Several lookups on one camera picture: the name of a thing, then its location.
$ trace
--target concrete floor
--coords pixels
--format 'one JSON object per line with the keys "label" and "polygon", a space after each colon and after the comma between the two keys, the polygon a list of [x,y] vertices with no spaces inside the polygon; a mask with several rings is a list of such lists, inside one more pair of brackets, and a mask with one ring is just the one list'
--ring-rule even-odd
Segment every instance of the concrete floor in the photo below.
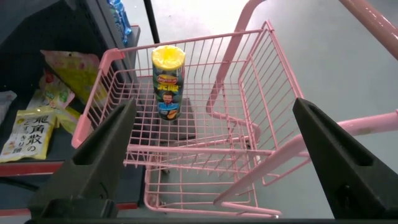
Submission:
{"label": "concrete floor", "polygon": [[[245,2],[152,0],[160,40],[231,32]],[[398,24],[398,1],[370,2],[392,23]],[[141,27],[139,45],[152,44],[142,1],[124,0],[124,3],[130,23]],[[397,61],[340,2],[267,0],[254,12],[249,28],[260,27],[266,19],[273,23],[306,99],[334,120],[387,113],[397,108],[393,92],[398,83]],[[374,134],[358,139],[398,172],[396,134]],[[283,218],[333,218],[312,165],[259,189],[257,195],[262,205],[281,210]],[[153,213],[141,208],[139,211],[122,211],[120,216],[178,215]]]}

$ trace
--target cart wheel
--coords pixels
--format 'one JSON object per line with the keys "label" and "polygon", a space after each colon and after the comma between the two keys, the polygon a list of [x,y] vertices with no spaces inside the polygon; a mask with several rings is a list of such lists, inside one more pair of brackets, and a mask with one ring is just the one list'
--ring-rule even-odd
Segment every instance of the cart wheel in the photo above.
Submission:
{"label": "cart wheel", "polygon": [[169,175],[170,174],[170,170],[169,169],[162,169],[162,174]]}

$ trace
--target shopping cart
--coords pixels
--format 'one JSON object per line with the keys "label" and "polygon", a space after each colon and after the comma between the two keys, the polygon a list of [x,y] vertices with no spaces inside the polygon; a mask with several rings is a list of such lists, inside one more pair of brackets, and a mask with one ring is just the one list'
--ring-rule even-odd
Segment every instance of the shopping cart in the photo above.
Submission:
{"label": "shopping cart", "polygon": [[[118,104],[135,98],[138,111],[124,163],[146,166],[148,208],[240,217],[281,215],[259,206],[256,188],[291,174],[310,157],[292,112],[293,102],[303,95],[271,23],[246,30],[261,2],[246,4],[230,34],[107,51],[73,146],[79,146],[91,127],[95,129]],[[182,115],[176,122],[157,116],[151,52],[160,45],[180,47],[187,55]],[[114,71],[112,65],[124,58],[135,62],[135,69]],[[98,100],[103,97],[106,103]],[[393,112],[340,125],[359,135],[398,129],[396,120]]]}

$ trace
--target water bottle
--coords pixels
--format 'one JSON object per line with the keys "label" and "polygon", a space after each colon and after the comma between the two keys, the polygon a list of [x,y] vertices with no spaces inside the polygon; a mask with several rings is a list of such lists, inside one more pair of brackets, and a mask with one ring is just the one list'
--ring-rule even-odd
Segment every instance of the water bottle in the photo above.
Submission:
{"label": "water bottle", "polygon": [[122,23],[124,25],[124,33],[126,35],[131,34],[131,26],[129,23],[129,19],[127,18],[126,11],[124,10],[124,6],[121,0],[112,0],[113,5],[116,7],[116,9],[119,12],[120,17],[122,18]]}
{"label": "water bottle", "polygon": [[121,40],[124,44],[124,46],[127,46],[127,35],[125,34],[125,28],[124,28],[124,24],[122,22],[122,18],[119,15],[118,9],[116,8],[116,6],[113,4],[114,0],[107,0],[108,4],[109,4],[109,8],[111,11],[111,14],[113,16],[114,19],[114,24],[116,25],[116,28],[121,36]]}

